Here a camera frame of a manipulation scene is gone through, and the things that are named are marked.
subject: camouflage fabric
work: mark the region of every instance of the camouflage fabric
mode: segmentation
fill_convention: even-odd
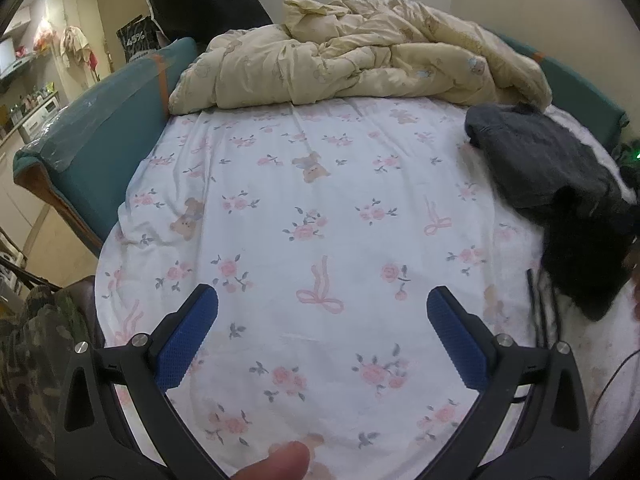
[[[0,399],[28,444],[54,472],[60,389],[87,328],[69,293],[35,287],[20,316],[0,317]]]

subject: yellow blanket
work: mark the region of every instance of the yellow blanket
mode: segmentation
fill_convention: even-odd
[[[215,37],[182,74],[172,114],[344,96],[525,100],[544,109],[540,67],[475,23],[409,0],[286,0],[284,25]]]

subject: silver bolt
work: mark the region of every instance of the silver bolt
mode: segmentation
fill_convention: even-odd
[[[495,340],[498,342],[498,345],[500,346],[511,346],[513,345],[513,337],[511,337],[509,334],[498,334],[495,337]]]
[[[558,342],[558,344],[556,345],[556,349],[561,354],[568,354],[571,351],[571,347],[569,346],[569,343],[565,343],[564,341]]]
[[[76,345],[76,347],[74,348],[74,351],[76,352],[76,354],[84,354],[88,348],[89,348],[89,343],[87,341],[82,341]]]
[[[136,334],[131,338],[131,344],[133,346],[144,346],[149,341],[149,336],[146,334]]]

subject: bed sheet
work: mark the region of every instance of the bed sheet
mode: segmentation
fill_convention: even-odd
[[[616,171],[571,116],[548,113]],[[413,479],[476,398],[427,320],[434,286],[532,346],[526,270],[542,232],[501,202],[464,119],[429,98],[207,110],[171,118],[140,163],[98,263],[98,317],[107,344],[124,344],[198,283],[216,288],[218,318],[168,397],[226,473],[298,439],[309,479]],[[564,306],[590,407],[639,344],[630,294],[596,324]],[[593,468],[638,410],[638,371],[598,410]]]

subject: countertop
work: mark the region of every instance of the countertop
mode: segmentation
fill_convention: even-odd
[[[6,134],[6,137],[2,140],[0,140],[0,146],[2,146],[7,139],[9,139],[9,137],[11,137],[15,132],[17,132],[20,129],[20,126],[22,126],[25,121],[29,120],[29,118],[36,113],[38,110],[40,110],[45,104],[47,104],[49,101],[51,101],[52,97],[55,97],[56,95],[58,95],[58,91],[56,90],[55,92],[53,92],[53,94],[49,94],[47,97],[45,97],[44,101],[41,102],[41,104],[39,104],[38,106],[36,106],[33,110],[29,110],[29,113],[26,114],[23,118],[21,118],[18,123],[9,131],[9,133]]]

